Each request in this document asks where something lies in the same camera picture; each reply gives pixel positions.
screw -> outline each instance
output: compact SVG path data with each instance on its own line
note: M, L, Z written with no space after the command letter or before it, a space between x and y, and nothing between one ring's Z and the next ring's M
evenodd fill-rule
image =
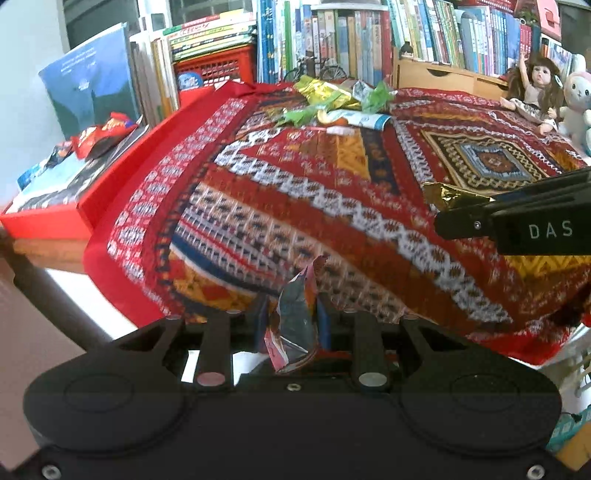
M527 470L527 478L528 480L540 480L544 478L546 474L546 470L541 465L534 465L529 470Z
M47 480L59 480L61 478L61 472L55 465L46 465L41 469L41 474Z

patterned tablecloth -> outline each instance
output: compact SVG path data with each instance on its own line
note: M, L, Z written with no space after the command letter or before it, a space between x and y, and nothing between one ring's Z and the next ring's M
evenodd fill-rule
M269 112L303 98L251 89L224 86L146 138L150 154L95 230L85 268L134 323L243 309L325 254L319 288L340 308L418 313L533 364L556 354L582 318L589 260L445 241L421 184L497 193L582 166L560 136L497 102L418 89L398 92L383 132L276 128Z

wooden drawer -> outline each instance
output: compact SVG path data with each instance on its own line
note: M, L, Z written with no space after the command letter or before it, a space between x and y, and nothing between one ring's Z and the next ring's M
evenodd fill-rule
M436 88L474 93L474 78L458 72L441 70L438 66L418 61L398 64L397 88Z
M506 93L506 83L502 80L445 65L402 59L395 71L396 88L458 90L490 100L498 100Z

window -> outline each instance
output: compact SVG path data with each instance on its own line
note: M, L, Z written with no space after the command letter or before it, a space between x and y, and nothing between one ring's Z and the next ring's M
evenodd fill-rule
M122 22L130 35L139 33L137 0L64 0L64 15L70 48Z

doll's long hair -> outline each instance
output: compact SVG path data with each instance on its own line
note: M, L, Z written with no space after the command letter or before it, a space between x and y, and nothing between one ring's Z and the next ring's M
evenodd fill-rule
M550 84L540 92L538 103L540 104L540 111L546 113L548 108L558 108L562 88L556 81L556 77L560 78L560 70L550 59L547 59L540 53L532 53L527 61L527 77L531 81L531 74L535 66L546 67L550 71ZM507 98L522 99L525 96L525 87L521 81L521 74L519 73L519 66L511 68L507 72Z

